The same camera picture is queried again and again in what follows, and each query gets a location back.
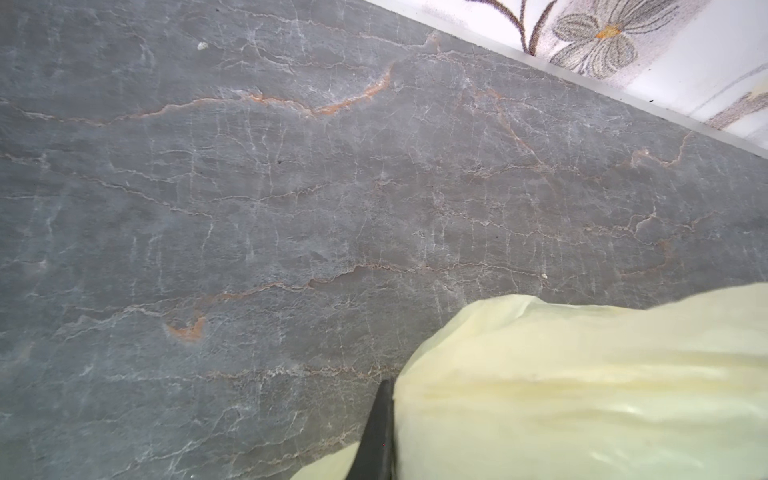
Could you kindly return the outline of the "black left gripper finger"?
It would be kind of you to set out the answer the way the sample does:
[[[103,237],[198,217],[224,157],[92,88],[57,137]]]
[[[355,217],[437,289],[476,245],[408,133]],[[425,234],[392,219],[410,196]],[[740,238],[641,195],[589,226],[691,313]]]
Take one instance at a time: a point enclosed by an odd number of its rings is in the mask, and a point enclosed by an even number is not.
[[[392,480],[396,477],[394,385],[392,378],[380,382],[346,480]]]

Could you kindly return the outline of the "pale yellow plastic bag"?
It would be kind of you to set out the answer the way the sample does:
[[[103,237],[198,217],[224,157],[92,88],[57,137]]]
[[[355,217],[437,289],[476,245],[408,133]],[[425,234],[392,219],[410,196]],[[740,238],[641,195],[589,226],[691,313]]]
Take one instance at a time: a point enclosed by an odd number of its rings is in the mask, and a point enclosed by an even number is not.
[[[637,310],[465,306],[380,401],[396,479],[763,479],[767,287]]]

